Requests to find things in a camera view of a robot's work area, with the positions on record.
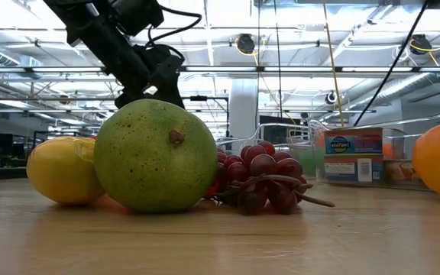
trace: green pomelo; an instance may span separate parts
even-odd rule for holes
[[[138,212],[181,212],[215,181],[217,152],[206,125],[188,111],[153,99],[127,104],[102,126],[96,174],[116,201]]]

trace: white pillar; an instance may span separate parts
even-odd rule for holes
[[[230,135],[249,138],[257,127],[257,80],[234,79],[228,98]]]

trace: table surface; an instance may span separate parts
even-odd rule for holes
[[[0,181],[0,274],[440,274],[440,198],[319,184],[337,207],[246,217],[203,202],[176,215],[63,208]]]

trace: box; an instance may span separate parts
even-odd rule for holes
[[[324,133],[326,154],[382,154],[383,129],[330,130]]]
[[[382,154],[343,154],[324,156],[324,178],[336,183],[383,182]]]
[[[385,160],[383,174],[388,187],[429,190],[413,169],[412,160]]]

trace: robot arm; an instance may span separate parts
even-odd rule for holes
[[[82,41],[124,86],[115,100],[118,108],[137,99],[153,98],[184,108],[177,80],[183,58],[170,54],[166,45],[134,45],[135,36],[164,18],[156,0],[44,0],[66,25],[67,43]],[[154,95],[144,90],[156,86]]]

